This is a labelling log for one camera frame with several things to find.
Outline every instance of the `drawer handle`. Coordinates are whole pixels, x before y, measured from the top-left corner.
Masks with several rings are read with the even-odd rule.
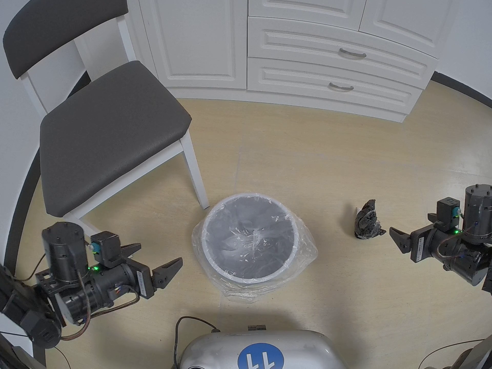
[[[367,57],[367,55],[365,53],[350,52],[350,51],[346,51],[343,48],[340,48],[340,52],[341,53],[345,53],[346,55],[354,56],[356,58],[365,58],[365,57]]]
[[[350,87],[347,87],[347,86],[338,86],[338,85],[334,84],[333,82],[330,82],[328,84],[328,86],[330,86],[331,88],[341,89],[341,90],[353,90],[354,89],[353,86],[350,86]]]

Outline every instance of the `white chair frame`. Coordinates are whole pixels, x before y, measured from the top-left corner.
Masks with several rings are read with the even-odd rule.
[[[132,60],[137,60],[133,45],[131,43],[130,33],[128,32],[128,27],[126,25],[125,16],[122,15],[117,17],[116,21],[118,22],[118,29],[120,31],[121,40],[123,40],[123,45],[125,47],[128,61],[130,62]],[[33,82],[29,77],[29,73],[25,72],[19,78],[19,80],[24,85],[34,107],[36,108],[36,111],[38,112],[38,114],[40,114],[41,118],[44,118],[44,116],[46,116],[47,114],[47,110],[33,86]],[[123,188],[141,178],[154,168],[165,163],[166,161],[180,153],[183,153],[184,159],[186,161],[188,171],[191,176],[191,181],[193,182],[193,187],[195,189],[196,196],[198,197],[198,202],[203,209],[208,208],[209,200],[207,199],[207,193],[203,185],[200,169],[198,168],[198,162],[196,161],[191,137],[189,135],[189,131],[187,131],[181,139],[169,145],[167,148],[161,150],[154,156],[148,158],[143,163],[136,166],[131,171],[127,172],[125,175],[122,175],[109,183],[106,187],[99,190],[83,204],[77,206],[75,209],[65,214],[63,218],[67,221],[71,221],[80,225],[83,228],[84,233],[88,236],[100,232],[100,230],[98,230],[96,227],[90,225],[88,222],[83,220],[84,215],[89,213],[92,209],[94,209],[102,202],[106,201],[112,195],[116,194],[118,191],[122,190]]]

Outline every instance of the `trash bin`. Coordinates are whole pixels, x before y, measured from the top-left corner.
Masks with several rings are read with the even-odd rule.
[[[214,284],[226,296],[248,300],[295,277],[317,255],[304,223],[279,201],[258,193],[220,201],[192,238]]]

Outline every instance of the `light wood floor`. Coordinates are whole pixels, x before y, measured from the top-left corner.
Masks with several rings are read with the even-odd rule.
[[[72,369],[170,368],[174,326],[202,317],[223,331],[266,324],[329,336],[350,368],[417,368],[432,350],[492,333],[492,297],[428,259],[402,255],[389,234],[353,236],[355,206],[371,198],[383,228],[427,224],[437,200],[464,199],[470,184],[492,183],[492,109],[431,82],[403,124],[324,110],[214,100],[182,100],[211,204],[257,191],[280,200],[313,234],[319,256],[297,279],[254,304],[231,303],[208,281],[191,248],[206,212],[181,156],[89,213],[89,221],[141,242],[152,269],[182,256],[184,266],[149,301],[94,319],[78,340],[61,342]],[[40,186],[19,251],[17,275],[42,254],[46,215]],[[64,329],[69,333],[73,329]],[[183,322],[180,351],[206,326]],[[431,356],[449,366],[469,345]],[[48,368],[65,368],[56,350]]]

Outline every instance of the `round trash can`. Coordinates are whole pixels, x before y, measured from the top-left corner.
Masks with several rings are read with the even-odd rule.
[[[291,265],[299,248],[296,217],[279,201],[258,193],[220,201],[201,230],[212,268],[239,284],[273,279]]]

